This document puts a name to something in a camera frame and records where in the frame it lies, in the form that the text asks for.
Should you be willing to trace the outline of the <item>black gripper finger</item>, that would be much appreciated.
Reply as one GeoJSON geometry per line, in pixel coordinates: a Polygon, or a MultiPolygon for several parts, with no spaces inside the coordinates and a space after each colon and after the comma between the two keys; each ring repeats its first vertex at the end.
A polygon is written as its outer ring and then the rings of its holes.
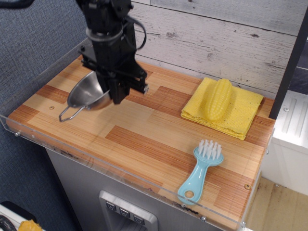
{"type": "Polygon", "coordinates": [[[130,93],[127,82],[113,78],[108,80],[110,96],[114,104],[120,104],[130,93]]]}

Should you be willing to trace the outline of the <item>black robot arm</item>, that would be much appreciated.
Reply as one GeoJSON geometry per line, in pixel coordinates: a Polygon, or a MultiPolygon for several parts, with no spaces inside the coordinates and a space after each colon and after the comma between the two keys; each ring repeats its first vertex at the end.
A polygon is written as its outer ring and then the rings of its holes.
{"type": "Polygon", "coordinates": [[[145,44],[136,44],[135,25],[129,16],[129,0],[78,0],[86,20],[86,35],[92,45],[80,49],[83,65],[96,72],[98,82],[108,91],[114,104],[120,104],[134,89],[146,93],[146,71],[137,64],[135,54],[145,44]]]}

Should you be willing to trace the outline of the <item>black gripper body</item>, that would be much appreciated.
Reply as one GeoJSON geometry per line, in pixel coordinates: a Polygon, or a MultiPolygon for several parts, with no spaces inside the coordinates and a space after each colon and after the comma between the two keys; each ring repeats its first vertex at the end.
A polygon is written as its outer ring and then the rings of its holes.
{"type": "Polygon", "coordinates": [[[80,50],[83,64],[97,71],[104,89],[109,90],[108,80],[117,78],[127,82],[131,89],[143,94],[148,91],[147,73],[135,60],[136,51],[143,48],[147,40],[146,29],[139,21],[126,16],[113,22],[113,27],[105,33],[87,27],[86,34],[92,47],[80,50]]]}

